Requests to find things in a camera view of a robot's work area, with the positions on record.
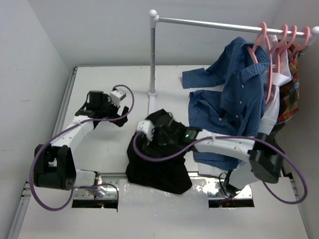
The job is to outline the black shirt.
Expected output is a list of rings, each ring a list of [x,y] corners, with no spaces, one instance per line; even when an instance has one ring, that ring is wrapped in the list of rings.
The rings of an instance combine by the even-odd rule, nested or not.
[[[146,117],[146,120],[173,119],[164,109],[158,110]],[[164,161],[148,161],[141,158],[134,149],[137,148],[143,155],[152,158],[162,158],[175,155],[194,141],[192,128],[186,127],[181,141],[178,144],[166,146],[148,145],[145,135],[136,132],[127,149],[129,164],[126,169],[128,181],[133,184],[152,187],[165,192],[181,195],[192,187],[185,166],[185,154],[191,151],[186,149],[180,155]]]

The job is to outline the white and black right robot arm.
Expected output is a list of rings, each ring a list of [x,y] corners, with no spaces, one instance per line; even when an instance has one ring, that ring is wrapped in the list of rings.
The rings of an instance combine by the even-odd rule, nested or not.
[[[172,118],[159,125],[143,120],[137,130],[145,134],[143,150],[150,161],[168,161],[189,151],[237,159],[238,165],[228,170],[221,185],[229,197],[257,181],[270,184],[279,181],[283,152],[267,134],[259,133],[256,137],[218,134],[184,126]]]

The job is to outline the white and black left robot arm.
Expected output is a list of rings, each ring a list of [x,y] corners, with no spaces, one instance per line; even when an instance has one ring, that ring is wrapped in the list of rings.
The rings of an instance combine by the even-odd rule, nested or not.
[[[71,124],[51,142],[40,144],[35,149],[34,185],[67,191],[97,185],[99,173],[76,169],[73,151],[99,122],[108,121],[118,127],[127,122],[131,108],[125,106],[122,114],[118,114],[120,103],[125,97],[126,92],[118,88],[113,88],[109,94],[89,91]]]

